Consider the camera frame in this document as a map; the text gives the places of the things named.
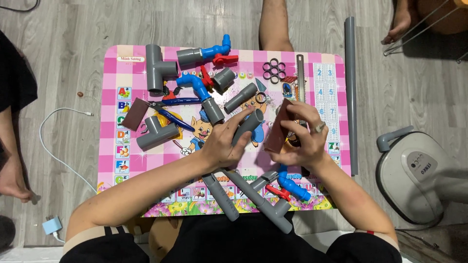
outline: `blue pvc elbow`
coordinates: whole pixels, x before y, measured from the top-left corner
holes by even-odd
[[[182,75],[182,77],[176,79],[175,81],[177,82],[178,86],[191,83],[193,86],[193,90],[195,90],[195,92],[198,94],[201,101],[211,98],[210,94],[208,93],[203,84],[203,81],[195,75]]]
[[[293,180],[287,178],[288,167],[286,165],[281,164],[279,166],[278,175],[278,183],[281,185],[281,187],[297,196],[300,200],[310,200],[310,194],[306,189],[298,186]]]
[[[222,46],[215,45],[210,48],[202,48],[203,59],[214,58],[214,55],[221,53],[226,55],[231,50],[231,38],[228,34],[223,36]]]

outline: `bare foot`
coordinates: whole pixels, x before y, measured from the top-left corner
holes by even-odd
[[[22,203],[31,200],[32,192],[26,188],[23,169],[19,157],[9,157],[0,170],[0,194],[21,199]]]
[[[393,29],[388,32],[388,35],[383,39],[383,43],[391,44],[398,41],[418,20],[417,9],[413,4],[403,6],[401,1],[398,1],[393,20]]]

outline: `alphabet chart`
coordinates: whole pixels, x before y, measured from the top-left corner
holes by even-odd
[[[177,61],[180,47],[161,47],[163,61]],[[263,173],[272,170],[274,164],[269,155],[263,150],[263,142],[270,132],[276,117],[276,110],[284,98],[298,100],[299,91],[296,73],[296,55],[304,56],[305,98],[306,103],[317,108],[320,118],[327,123],[329,133],[325,144],[325,151],[335,163],[348,175],[351,175],[351,161],[348,136],[348,116],[346,104],[346,87],[344,78],[343,59],[338,55],[231,50],[230,55],[238,55],[239,61],[231,64],[235,73],[234,83],[220,95],[210,91],[215,102],[224,112],[224,103],[239,93],[250,83],[254,83],[259,92],[267,95],[268,102],[258,103],[250,98],[240,105],[233,113],[225,113],[226,120],[233,114],[247,107],[255,107],[263,112],[265,122],[260,124],[246,147],[239,165],[233,168],[249,183],[256,180]],[[263,78],[263,63],[277,58],[286,65],[286,77],[277,84],[272,84]],[[205,64],[210,76],[220,72],[223,67],[215,67],[211,62]],[[176,82],[168,80],[164,83],[162,94],[150,94],[146,89],[146,50],[145,46],[118,45],[110,47],[104,58],[104,76],[102,83],[101,129],[98,160],[98,193],[138,176],[143,172],[157,168],[164,164],[185,157],[203,147],[209,138],[212,125],[204,118],[200,104],[176,105],[165,107],[177,118],[190,124],[195,132],[183,130],[168,142],[149,149],[141,150],[136,138],[143,136],[145,129],[140,127],[131,131],[121,123],[136,98],[146,101],[160,101],[164,99],[196,97],[190,85],[177,87]],[[181,74],[201,76],[200,67],[182,67]],[[144,119],[157,116],[162,126],[170,122],[149,108]],[[295,134],[290,133],[288,140],[295,140]],[[256,206],[242,193],[242,191],[223,173],[215,174],[227,196],[233,201],[239,212],[258,212]],[[327,190],[312,174],[301,167],[289,167],[288,178],[293,179],[298,186],[307,189],[311,194],[309,201],[300,201],[291,196],[291,210],[318,210],[333,208],[333,201]],[[271,184],[280,189],[276,181]],[[263,188],[259,194],[272,204],[278,197]],[[211,192],[207,189],[202,178],[192,179],[165,196],[155,200],[142,216],[160,217],[175,215],[203,215],[219,214],[221,208],[216,203]]]

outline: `brown sandpaper block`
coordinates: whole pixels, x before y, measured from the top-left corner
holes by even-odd
[[[288,112],[286,110],[286,107],[292,104],[293,103],[287,99],[283,100],[283,103],[281,104],[281,108],[279,108],[278,114],[276,115],[275,122],[273,123],[273,126],[271,127],[270,134],[268,135],[268,138],[263,144],[263,146],[265,147],[265,150],[268,150],[274,153],[281,152],[281,148],[283,148],[283,145],[286,142],[286,136],[288,135],[288,132],[289,132],[287,128],[284,128],[281,126],[281,121],[283,120],[293,121],[294,120],[295,114]]]
[[[136,132],[148,108],[149,106],[147,102],[136,98],[132,106],[128,110],[124,121],[122,121],[122,126],[127,127],[130,130]]]

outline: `blue-handled pliers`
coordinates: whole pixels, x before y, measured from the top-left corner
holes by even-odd
[[[185,103],[196,103],[196,102],[200,103],[201,100],[199,98],[178,98],[178,99],[163,100],[160,102],[149,101],[148,106],[154,109],[155,111],[157,111],[159,114],[166,117],[169,121],[183,128],[184,130],[194,132],[195,128],[183,122],[182,120],[179,120],[178,118],[170,114],[167,110],[163,109],[162,107],[169,106],[169,105],[185,104]]]

